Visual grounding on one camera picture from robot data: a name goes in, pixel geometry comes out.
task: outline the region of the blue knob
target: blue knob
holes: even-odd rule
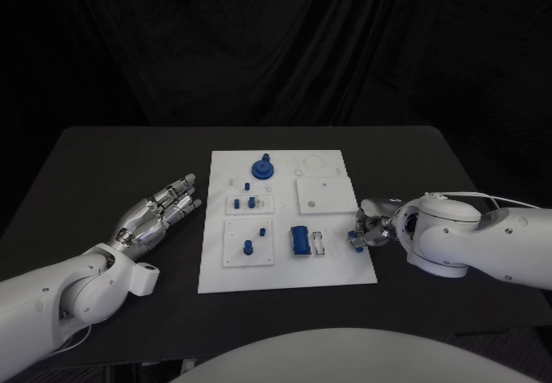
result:
[[[274,166],[271,164],[271,156],[267,153],[262,155],[262,160],[254,163],[251,173],[258,180],[267,180],[272,177]]]
[[[245,255],[251,255],[254,253],[254,243],[249,240],[244,243],[244,253]]]

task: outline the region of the cable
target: cable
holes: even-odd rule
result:
[[[503,198],[503,197],[496,197],[494,195],[489,195],[486,193],[477,193],[477,192],[471,192],[471,191],[448,191],[448,192],[437,192],[437,193],[431,193],[431,194],[441,194],[441,195],[458,195],[458,196],[464,196],[464,197],[483,197],[483,198],[489,198],[491,199],[493,201],[493,204],[496,206],[496,208],[499,209],[500,206],[497,205],[497,201],[504,201],[504,202],[510,202],[510,203],[516,203],[522,206],[527,206],[527,207],[533,207],[535,209],[539,209],[540,207],[539,206],[535,206],[535,205],[530,205],[529,203],[525,203],[525,202],[520,202],[520,201],[514,201],[513,199],[507,199],[507,198]]]
[[[81,341],[78,341],[78,343],[75,345],[72,345],[71,347],[66,347],[63,349],[60,349],[59,351],[55,351],[52,352],[46,357],[43,357],[43,359],[46,359],[47,357],[52,357],[55,354],[58,353],[63,353],[65,351],[69,351],[71,349],[73,349],[78,345],[82,344],[82,342],[86,340],[88,336],[89,336],[89,333],[92,331],[92,325],[88,325],[88,332],[86,332],[86,335],[84,336],[84,338],[81,339]]]

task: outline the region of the white panel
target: white panel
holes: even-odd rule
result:
[[[248,267],[274,265],[272,247],[272,220],[228,219],[225,221],[225,253],[222,255],[223,267]],[[244,245],[249,240],[254,244],[254,253],[245,255]]]
[[[298,178],[301,214],[356,213],[359,207],[350,178]]]
[[[255,198],[255,207],[249,207],[249,198]],[[235,200],[239,199],[239,208],[235,208]],[[228,215],[251,215],[274,213],[274,196],[272,195],[231,195],[226,200]]]
[[[264,153],[271,155],[274,176],[258,180],[251,174],[251,166]],[[354,230],[356,204],[347,213],[300,214],[297,179],[318,178],[344,179],[349,182],[339,150],[213,152],[199,293],[353,285],[378,281],[367,249],[356,253],[349,244],[347,233]],[[244,188],[245,183],[249,183],[248,191]],[[233,216],[226,215],[226,207],[229,197],[235,195],[274,197],[274,213],[258,214],[254,218],[235,215],[244,221],[271,219],[277,257],[274,266],[223,267],[225,221]],[[313,254],[313,233],[321,232],[323,256],[293,257],[291,227],[301,225],[308,227]]]

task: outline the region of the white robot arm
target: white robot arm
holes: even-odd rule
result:
[[[504,282],[552,290],[552,210],[497,208],[483,215],[444,194],[428,193],[408,203],[365,199],[353,247],[395,239],[408,262],[434,275],[460,278],[473,266]]]
[[[47,357],[75,332],[104,321],[128,292],[151,293],[158,269],[134,260],[202,204],[190,196],[195,179],[189,174],[134,205],[107,244],[0,282],[0,381]]]

